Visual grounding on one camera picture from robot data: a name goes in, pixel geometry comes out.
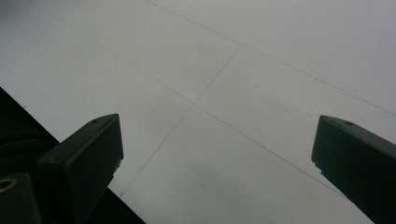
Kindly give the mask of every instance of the black object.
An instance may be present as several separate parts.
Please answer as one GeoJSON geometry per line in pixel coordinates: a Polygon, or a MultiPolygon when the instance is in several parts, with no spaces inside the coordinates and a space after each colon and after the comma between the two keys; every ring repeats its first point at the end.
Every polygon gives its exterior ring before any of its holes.
{"type": "Polygon", "coordinates": [[[396,146],[346,120],[320,116],[312,161],[374,223],[396,223],[396,146]]]}
{"type": "Polygon", "coordinates": [[[122,156],[118,115],[59,144],[0,88],[0,223],[144,224],[106,188],[122,156]]]}

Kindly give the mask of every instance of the white tile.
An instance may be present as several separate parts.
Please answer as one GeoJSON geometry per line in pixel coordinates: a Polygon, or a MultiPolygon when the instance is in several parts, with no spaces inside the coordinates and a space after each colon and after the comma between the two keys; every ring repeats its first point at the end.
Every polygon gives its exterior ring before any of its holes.
{"type": "Polygon", "coordinates": [[[119,113],[125,190],[191,103],[35,7],[0,27],[0,83],[58,140],[119,113]]]}
{"type": "Polygon", "coordinates": [[[24,0],[0,0],[0,24],[27,5],[28,3],[24,0]]]}
{"type": "Polygon", "coordinates": [[[310,160],[319,115],[353,121],[396,143],[396,116],[248,48],[198,105],[328,186],[310,160]]]}
{"type": "Polygon", "coordinates": [[[35,4],[190,101],[239,46],[143,0],[35,4]]]}
{"type": "Polygon", "coordinates": [[[372,223],[196,106],[121,198],[147,223],[372,223]]]}
{"type": "Polygon", "coordinates": [[[149,0],[396,114],[396,2],[149,0]]]}

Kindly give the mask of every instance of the tiled floor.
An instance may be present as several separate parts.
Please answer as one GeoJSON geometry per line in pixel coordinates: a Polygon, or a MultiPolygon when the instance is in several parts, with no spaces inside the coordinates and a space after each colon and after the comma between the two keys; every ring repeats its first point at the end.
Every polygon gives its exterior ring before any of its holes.
{"type": "Polygon", "coordinates": [[[396,143],[394,1],[0,0],[0,85],[58,140],[119,113],[147,223],[371,223],[318,116],[396,143]]]}

